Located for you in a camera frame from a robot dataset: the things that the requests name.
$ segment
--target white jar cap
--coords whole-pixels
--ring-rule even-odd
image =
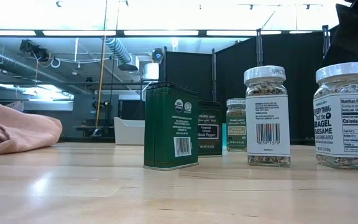
[[[278,77],[285,81],[285,69],[280,66],[267,65],[261,67],[250,68],[244,72],[244,84],[249,83],[255,78]]]
[[[325,78],[350,74],[358,75],[358,62],[340,63],[320,68],[316,72],[316,83],[320,82]]]
[[[226,101],[226,106],[231,106],[231,105],[246,105],[246,99],[242,99],[242,98],[228,99]]]

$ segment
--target organic oregano jar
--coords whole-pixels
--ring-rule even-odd
[[[246,100],[229,99],[226,101],[227,150],[247,151]]]
[[[244,73],[249,165],[288,167],[291,163],[285,79],[285,70],[279,66],[255,67]]]
[[[358,169],[358,62],[320,68],[314,94],[318,164]]]

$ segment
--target wooden table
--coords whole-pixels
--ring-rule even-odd
[[[64,143],[0,156],[0,223],[358,223],[358,170],[249,167],[246,154],[143,169],[143,148]]]

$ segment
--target barcode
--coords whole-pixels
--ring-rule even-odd
[[[328,147],[317,147],[317,151],[331,152],[331,149]]]
[[[190,137],[173,137],[175,145],[175,157],[191,155],[191,139]]]
[[[256,124],[257,144],[279,144],[280,124]]]

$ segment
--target pink cloth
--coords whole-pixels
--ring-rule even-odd
[[[25,114],[0,105],[0,154],[51,146],[61,133],[62,124],[58,119]]]

